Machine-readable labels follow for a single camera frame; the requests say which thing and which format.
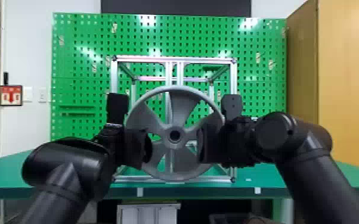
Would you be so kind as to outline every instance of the wooden cabinet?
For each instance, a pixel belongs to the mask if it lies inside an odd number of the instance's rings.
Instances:
[[[308,0],[287,19],[288,112],[329,130],[359,166],[359,1]]]

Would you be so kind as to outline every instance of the wooden door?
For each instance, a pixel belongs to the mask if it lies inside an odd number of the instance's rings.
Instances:
[[[318,2],[318,120],[332,155],[359,166],[359,1]]]

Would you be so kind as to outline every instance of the white wall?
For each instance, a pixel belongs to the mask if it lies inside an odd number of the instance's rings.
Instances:
[[[100,0],[4,2],[1,71],[9,72],[11,85],[32,87],[34,98],[22,107],[0,108],[0,156],[50,139],[50,103],[38,102],[38,98],[39,88],[49,89],[51,82],[52,14],[100,13]]]
[[[306,0],[252,0],[252,17],[286,18]]]

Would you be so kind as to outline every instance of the red sign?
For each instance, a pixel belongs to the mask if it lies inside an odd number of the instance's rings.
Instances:
[[[1,106],[22,106],[22,86],[0,86]]]

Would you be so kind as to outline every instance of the metal bracket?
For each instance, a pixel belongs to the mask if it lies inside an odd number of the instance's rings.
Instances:
[[[122,63],[159,63],[165,67],[165,77],[153,77],[153,76],[137,76]],[[216,64],[222,65],[211,77],[209,78],[197,78],[197,77],[185,77],[185,67],[189,64]],[[177,76],[173,77],[172,69],[177,65]],[[131,88],[131,104],[135,103],[136,96],[136,81],[157,81],[165,82],[165,85],[173,85],[176,82],[177,85],[183,85],[184,82],[208,82],[209,95],[212,99],[214,95],[214,81],[224,74],[228,69],[230,70],[230,93],[237,94],[237,59],[236,58],[199,58],[199,57],[150,57],[140,55],[114,55],[112,56],[111,63],[111,90],[117,91],[118,84],[118,68],[122,69],[132,79]],[[166,97],[166,106],[170,106],[169,97]],[[224,169],[221,166],[217,167],[220,171],[226,173],[228,176],[199,176],[198,178],[189,180],[189,182],[231,182],[236,178],[236,169],[229,168]],[[122,175],[126,170],[126,167],[119,169],[114,176],[116,182],[164,182],[157,180],[149,175],[145,176],[124,176]]]

